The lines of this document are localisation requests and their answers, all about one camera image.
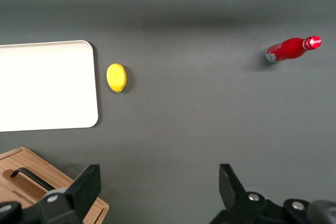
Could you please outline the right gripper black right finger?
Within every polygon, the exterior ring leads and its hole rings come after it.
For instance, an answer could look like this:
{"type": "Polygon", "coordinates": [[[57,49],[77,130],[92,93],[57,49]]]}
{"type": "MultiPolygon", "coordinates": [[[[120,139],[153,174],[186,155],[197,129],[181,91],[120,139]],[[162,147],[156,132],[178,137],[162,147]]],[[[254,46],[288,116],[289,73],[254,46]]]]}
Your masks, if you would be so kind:
{"type": "Polygon", "coordinates": [[[219,193],[225,209],[211,223],[309,223],[309,202],[287,199],[280,206],[259,193],[245,191],[229,164],[219,166],[219,193]]]}

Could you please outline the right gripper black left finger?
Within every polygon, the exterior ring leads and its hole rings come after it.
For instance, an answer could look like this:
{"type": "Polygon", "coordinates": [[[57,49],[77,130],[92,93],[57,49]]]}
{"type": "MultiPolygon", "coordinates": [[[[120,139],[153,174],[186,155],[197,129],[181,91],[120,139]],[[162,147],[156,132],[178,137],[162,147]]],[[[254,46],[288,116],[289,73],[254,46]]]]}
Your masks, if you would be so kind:
{"type": "Polygon", "coordinates": [[[27,223],[83,223],[100,192],[100,166],[91,164],[68,188],[51,190],[27,208],[27,223]]]}

